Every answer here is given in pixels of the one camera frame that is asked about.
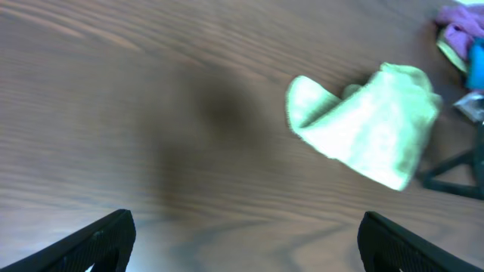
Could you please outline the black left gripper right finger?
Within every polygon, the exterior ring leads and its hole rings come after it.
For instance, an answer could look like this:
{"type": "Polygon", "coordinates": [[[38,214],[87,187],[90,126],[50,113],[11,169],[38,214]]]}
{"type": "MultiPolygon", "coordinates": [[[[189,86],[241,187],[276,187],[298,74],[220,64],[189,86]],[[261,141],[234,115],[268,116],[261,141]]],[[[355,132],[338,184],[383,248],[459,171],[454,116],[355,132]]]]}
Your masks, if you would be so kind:
{"type": "Polygon", "coordinates": [[[483,272],[377,212],[365,212],[357,242],[366,272],[483,272]]]}

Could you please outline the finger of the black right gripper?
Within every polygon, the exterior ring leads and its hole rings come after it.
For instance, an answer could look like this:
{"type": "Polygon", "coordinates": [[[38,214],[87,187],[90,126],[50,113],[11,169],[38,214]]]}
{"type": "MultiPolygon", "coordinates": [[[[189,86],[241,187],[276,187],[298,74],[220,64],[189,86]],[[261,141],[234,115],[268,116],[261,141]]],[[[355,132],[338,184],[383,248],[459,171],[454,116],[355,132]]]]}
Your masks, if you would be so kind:
{"type": "Polygon", "coordinates": [[[428,190],[483,200],[483,151],[469,150],[454,158],[447,159],[433,169],[417,174],[417,178],[422,186],[428,190]],[[442,175],[460,165],[470,167],[476,181],[475,186],[454,184],[436,179],[438,175],[442,175]]]}

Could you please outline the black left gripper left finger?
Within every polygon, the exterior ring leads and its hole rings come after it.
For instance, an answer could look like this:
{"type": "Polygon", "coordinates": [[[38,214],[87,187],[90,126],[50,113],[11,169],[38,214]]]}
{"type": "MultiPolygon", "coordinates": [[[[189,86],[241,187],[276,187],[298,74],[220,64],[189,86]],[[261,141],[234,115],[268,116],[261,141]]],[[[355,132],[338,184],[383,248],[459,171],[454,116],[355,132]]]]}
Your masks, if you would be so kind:
{"type": "Polygon", "coordinates": [[[132,213],[118,209],[1,272],[125,272],[135,238],[132,213]]]}

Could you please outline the light green microfiber cloth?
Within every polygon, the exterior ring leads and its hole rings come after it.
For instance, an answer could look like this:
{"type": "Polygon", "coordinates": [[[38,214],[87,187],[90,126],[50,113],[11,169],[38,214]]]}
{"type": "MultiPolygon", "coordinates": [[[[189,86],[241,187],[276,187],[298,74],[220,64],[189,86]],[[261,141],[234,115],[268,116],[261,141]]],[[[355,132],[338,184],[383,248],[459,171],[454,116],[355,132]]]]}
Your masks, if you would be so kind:
{"type": "Polygon", "coordinates": [[[442,107],[427,74],[383,63],[365,85],[342,97],[307,76],[287,88],[290,129],[309,146],[390,189],[414,176],[442,107]]]}

